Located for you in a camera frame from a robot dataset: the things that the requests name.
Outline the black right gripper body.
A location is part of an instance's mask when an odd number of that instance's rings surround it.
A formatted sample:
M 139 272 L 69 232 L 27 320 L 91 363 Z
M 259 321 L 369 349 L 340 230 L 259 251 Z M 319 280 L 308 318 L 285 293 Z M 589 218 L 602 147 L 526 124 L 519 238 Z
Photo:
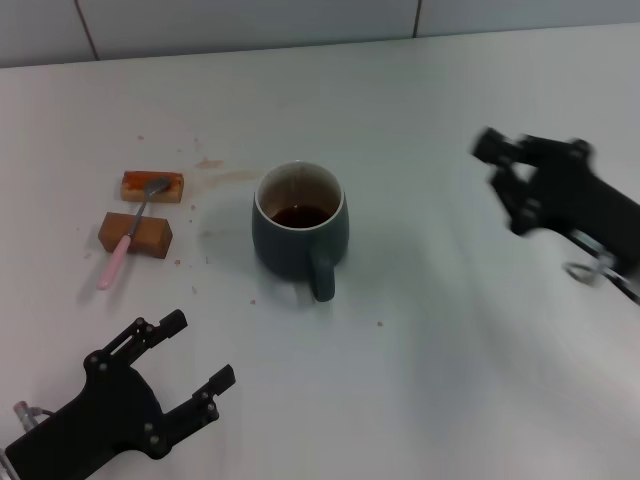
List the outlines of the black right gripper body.
M 568 143 L 568 153 L 531 165 L 535 171 L 527 183 L 529 203 L 538 207 L 535 229 L 589 237 L 613 256 L 614 271 L 627 276 L 639 267 L 639 204 L 595 175 L 589 143 Z

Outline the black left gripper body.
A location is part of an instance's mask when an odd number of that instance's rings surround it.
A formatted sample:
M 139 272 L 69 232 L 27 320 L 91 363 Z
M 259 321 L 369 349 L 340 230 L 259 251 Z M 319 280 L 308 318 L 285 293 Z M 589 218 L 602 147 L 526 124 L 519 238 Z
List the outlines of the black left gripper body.
M 116 456 L 159 460 L 172 449 L 149 385 L 130 365 L 102 352 L 84 361 L 81 392 L 6 448 L 21 479 L 86 479 Z

